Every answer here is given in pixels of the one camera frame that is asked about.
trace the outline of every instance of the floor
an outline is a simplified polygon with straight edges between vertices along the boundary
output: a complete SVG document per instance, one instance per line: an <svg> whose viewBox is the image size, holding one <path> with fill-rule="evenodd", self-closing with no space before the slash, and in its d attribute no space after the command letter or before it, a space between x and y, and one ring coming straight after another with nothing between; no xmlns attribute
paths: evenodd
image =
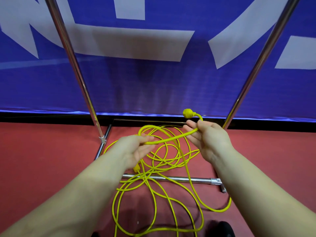
<svg viewBox="0 0 316 237"><path fill-rule="evenodd" d="M113 127L108 143L124 135L136 134L139 128ZM258 166L277 184L316 212L316 133L274 131L228 131L234 147ZM93 126L0 123L0 233L15 221L64 187L92 161L99 147ZM201 156L189 163L192 177L215 177L212 167ZM168 175L185 176L185 170ZM182 201L200 222L194 200L181 188L162 183L171 197ZM220 208L227 194L217 186L195 185L200 198L210 207ZM173 224L166 201L157 201L157 224ZM224 213L203 211L207 226L211 221L227 221L236 236L253 236L234 204ZM189 224L186 212L176 208L182 225ZM123 199L119 222L131 232L151 222L153 203L147 187L130 191ZM111 209L105 210L98 224L101 236L112 236ZM175 236L156 232L148 236Z"/></svg>

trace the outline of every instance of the person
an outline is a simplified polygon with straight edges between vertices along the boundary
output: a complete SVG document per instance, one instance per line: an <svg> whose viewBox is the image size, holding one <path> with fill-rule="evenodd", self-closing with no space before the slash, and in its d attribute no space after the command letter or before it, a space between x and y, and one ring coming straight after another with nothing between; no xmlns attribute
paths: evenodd
<svg viewBox="0 0 316 237"><path fill-rule="evenodd" d="M227 192L255 236L315 236L316 214L294 199L238 153L218 124L188 120L187 138L212 164ZM152 136L122 137L66 187L14 223L1 237L90 237L126 169L132 168L153 145Z"/></svg>

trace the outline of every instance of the black baseboard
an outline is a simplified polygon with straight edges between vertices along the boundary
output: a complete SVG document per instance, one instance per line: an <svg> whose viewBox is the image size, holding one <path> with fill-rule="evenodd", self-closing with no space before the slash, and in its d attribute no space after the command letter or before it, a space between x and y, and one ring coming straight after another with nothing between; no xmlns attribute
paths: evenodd
<svg viewBox="0 0 316 237"><path fill-rule="evenodd" d="M176 124L185 122L184 117L144 117L144 116L98 116L100 125L108 126L136 126L141 127L146 124ZM224 123L224 119L209 119L207 121L216 122L219 125ZM45 123L45 124L74 124L93 125L90 115L62 115L62 114L28 114L0 112L0 122L13 123ZM266 121L266 120L240 120L233 119L229 129L236 130L260 130L260 131L294 131L294 132L316 132L316 123L291 122L291 121Z"/></svg>

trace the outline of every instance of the person's left arm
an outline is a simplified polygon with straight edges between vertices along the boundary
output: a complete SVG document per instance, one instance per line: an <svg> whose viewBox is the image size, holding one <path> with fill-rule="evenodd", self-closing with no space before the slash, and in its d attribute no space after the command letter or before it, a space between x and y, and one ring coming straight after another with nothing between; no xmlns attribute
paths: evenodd
<svg viewBox="0 0 316 237"><path fill-rule="evenodd" d="M90 237L124 171L135 167L155 147L141 144L152 140L152 136L137 135L120 138L108 152L0 237Z"/></svg>

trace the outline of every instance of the yellow cable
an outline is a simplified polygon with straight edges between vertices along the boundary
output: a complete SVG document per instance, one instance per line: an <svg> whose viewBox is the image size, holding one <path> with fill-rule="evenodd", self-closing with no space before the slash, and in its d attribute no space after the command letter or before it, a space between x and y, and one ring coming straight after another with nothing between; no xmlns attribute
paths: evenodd
<svg viewBox="0 0 316 237"><path fill-rule="evenodd" d="M202 117L199 114L193 112L191 109L185 109L183 111L183 115L187 119L192 118L194 116L197 116L201 120L203 120ZM229 201L228 201L227 206L225 208L223 208L223 209L220 209L220 210L216 210L216 209L213 209L211 207L208 207L205 203L202 202L202 200L200 199L199 195L197 194L197 192L196 192L196 190L195 190L195 188L194 188L194 186L192 184L190 172L189 172L189 169L188 169L188 166L187 166L189 160L192 159L193 157L195 157L196 155L198 155L200 153L200 151L198 149L197 150L191 150L190 144L189 144L186 136L193 134L194 132L198 131L198 129L196 128L196 129L194 129L192 131L189 131L189 132L186 132L186 133L182 133L182 131L180 129L178 129L176 126L173 126L173 127L177 131L179 131L181 134L180 135L175 135L171 130L166 128L166 126L146 125L146 126L143 126L143 127L140 128L140 130L138 132L138 135L141 135L142 133L145 133L146 131L150 131L146 135L151 135L151 136L154 136L154 137L160 139L158 141L146 142L145 144L147 144L147 145L155 145L155 144L160 144L160 143L164 143L164 144L162 146L158 147L158 149L155 152L151 152L152 156L147 155L147 157L149 159L151 159L151 163L152 163L151 166L149 164L147 164L143 159L140 160L139 163L142 166L142 172L140 172L141 168L140 168L140 166L138 164L136 165L136 167L134 167L134 171L137 172L139 174L139 176L138 177L134 176L134 177L132 177L132 178L130 178L128 180L122 180L121 181L121 183L123 183L122 186L120 188L116 189L117 193L114 196L114 200L113 200L113 204L112 204L112 215L113 215L114 222L116 224L114 237L116 237L118 228L122 232L124 232L126 235L137 236L137 237L146 235L146 234L148 234L150 232L154 232L154 231L175 231L176 234L177 234L177 237L179 236L179 232L193 232L194 236L197 236L197 232L200 231L203 228L203 224L204 224L204 217L203 217L203 212L202 212L202 209L201 209L201 205L203 205L208 210L214 211L214 212L224 212L230 207L231 201L232 201L230 197L229 197ZM167 139L163 139L162 137L160 137L158 135L154 135L156 131L160 131L160 132L164 133L165 135L168 136L168 138ZM180 141L179 141L180 138L184 138L186 143L187 143L187 145L188 145L189 152L186 153L186 154L184 154L182 149L180 148ZM174 144L167 144L168 141L173 141ZM114 141L112 144L110 144L105 149L104 153L116 142L117 141ZM160 149L162 149L164 147L166 148L166 153L165 153L164 157L162 158L159 155L157 155L157 153L158 153L158 151ZM171 159L167 159L168 147L173 147L173 148L175 148L177 150L176 157L171 158ZM162 172L165 172L165 171L168 171L168 170L171 170L171 169L174 169L174 168L183 167L183 166L185 167L185 170L187 172L187 175L188 175L188 178L189 178L189 182L190 182L190 186L192 188L193 193L187 187L182 185L181 183L176 182L175 180L169 179L168 177L166 177L166 176L164 176L162 174ZM195 200L195 203L196 203L196 205L197 205L197 207L199 209L199 212L201 214L201 225L198 228L195 227L194 219L193 219L190 211L188 210L188 208L183 203L181 203L179 200L169 197L167 192L165 191L165 189L161 186L161 184L159 184L155 179L152 179L150 177L152 174L160 175L160 176L168 179L169 181L179 185L180 187L184 188L186 191L188 191L188 193ZM133 183L135 183L138 180L142 180L142 182L140 184L136 185L135 187L129 188L130 185L132 185ZM154 191L152 189L152 187L150 186L149 181L152 181L156 185L158 185L161 188L161 190L163 191L164 195ZM155 207L154 216L153 216L152 222L151 222L150 226L147 228L147 230L143 231L142 233L138 233L138 234L129 233L128 231L124 230L124 228L121 227L121 225L119 224L120 203L121 203L121 200L122 200L122 196L123 196L123 194L126 191L135 190L138 187L142 186L143 184L145 184L149 188L149 190L150 190L150 192L152 194L152 197L153 197L153 200L154 200L154 207ZM115 203L116 203L116 200L117 200L117 197L118 197L119 194L120 194L120 196L119 196L117 207L116 207L116 211L115 211ZM156 204L155 195L167 199L167 201L169 203L169 206L170 206L170 209L171 209L171 212L172 212L172 215L173 215L173 218L174 218L175 228L170 228L170 227L152 228L154 223L155 223L156 215L157 215L157 204ZM190 220L192 222L192 229L178 228L177 217L176 217L175 211L173 209L172 202L176 202L176 203L180 204L184 208L184 210L188 213L188 215L190 217Z"/></svg>

